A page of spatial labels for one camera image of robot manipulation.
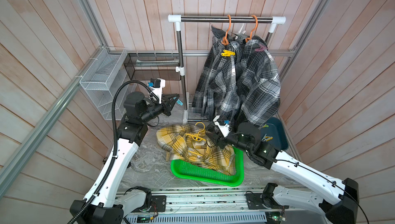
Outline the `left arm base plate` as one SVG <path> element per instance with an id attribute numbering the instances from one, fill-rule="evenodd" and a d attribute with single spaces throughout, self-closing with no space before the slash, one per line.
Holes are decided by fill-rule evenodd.
<path id="1" fill-rule="evenodd" d="M 154 195 L 145 206 L 139 207 L 133 213 L 165 212 L 167 203 L 166 195 Z"/>

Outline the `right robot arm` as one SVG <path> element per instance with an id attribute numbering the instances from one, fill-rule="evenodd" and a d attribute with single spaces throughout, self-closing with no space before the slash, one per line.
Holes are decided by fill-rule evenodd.
<path id="1" fill-rule="evenodd" d="M 255 164 L 282 173 L 310 189 L 310 192 L 293 190 L 269 183 L 260 194 L 247 193 L 246 198 L 267 209 L 296 207 L 324 216 L 333 224 L 355 224 L 359 210 L 359 185 L 346 178 L 341 180 L 324 174 L 278 150 L 263 140 L 259 128 L 244 122 L 232 129 L 227 122 L 214 123 L 206 135 L 214 145 L 224 148 L 231 145 L 246 152 Z"/>

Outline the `yellow plastic hanger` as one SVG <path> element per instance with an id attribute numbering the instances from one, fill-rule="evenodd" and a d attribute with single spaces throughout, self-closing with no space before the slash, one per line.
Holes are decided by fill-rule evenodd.
<path id="1" fill-rule="evenodd" d="M 203 128 L 200 129 L 197 133 L 187 133 L 186 132 L 185 136 L 191 137 L 192 140 L 194 140 L 196 142 L 202 142 L 202 141 L 206 142 L 206 139 L 203 137 L 205 135 L 205 132 L 206 132 L 205 124 L 203 122 L 197 122 L 195 125 L 198 125 L 198 124 L 202 124 Z M 197 153 L 194 150 L 191 150 L 190 148 L 187 148 L 187 152 L 197 156 L 197 158 L 203 158 L 204 157 L 204 155 L 202 155 L 200 153 Z"/>

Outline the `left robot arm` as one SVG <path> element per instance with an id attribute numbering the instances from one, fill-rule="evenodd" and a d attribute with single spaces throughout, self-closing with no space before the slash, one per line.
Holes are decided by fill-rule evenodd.
<path id="1" fill-rule="evenodd" d="M 127 95 L 125 116 L 115 129 L 115 141 L 97 180 L 82 200 L 75 200 L 70 207 L 73 218 L 71 224 L 120 224 L 131 212 L 151 205 L 151 192 L 144 187 L 117 197 L 117 191 L 126 169 L 140 147 L 147 131 L 148 123 L 160 114 L 171 115 L 179 99 L 178 94 L 166 94 L 160 103 L 148 103 L 141 92 Z"/>

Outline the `yellow plaid shirt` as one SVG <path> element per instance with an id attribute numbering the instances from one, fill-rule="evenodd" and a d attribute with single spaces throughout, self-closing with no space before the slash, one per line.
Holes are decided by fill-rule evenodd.
<path id="1" fill-rule="evenodd" d="M 206 134 L 203 136 L 206 142 L 196 142 L 185 133 L 197 133 L 203 127 L 190 124 L 170 125 L 156 132 L 158 146 L 166 152 L 166 160 L 182 160 L 192 165 L 211 169 L 228 176 L 236 174 L 235 151 L 231 145 L 224 149 L 215 147 L 208 140 Z M 187 148 L 204 155 L 203 158 L 188 153 Z"/>

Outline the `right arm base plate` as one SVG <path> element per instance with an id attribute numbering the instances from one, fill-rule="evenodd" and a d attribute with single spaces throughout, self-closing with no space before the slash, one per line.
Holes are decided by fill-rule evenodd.
<path id="1" fill-rule="evenodd" d="M 279 205 L 273 198 L 273 193 L 253 193 L 246 191 L 246 202 L 249 210 L 286 209 L 287 206 Z"/>

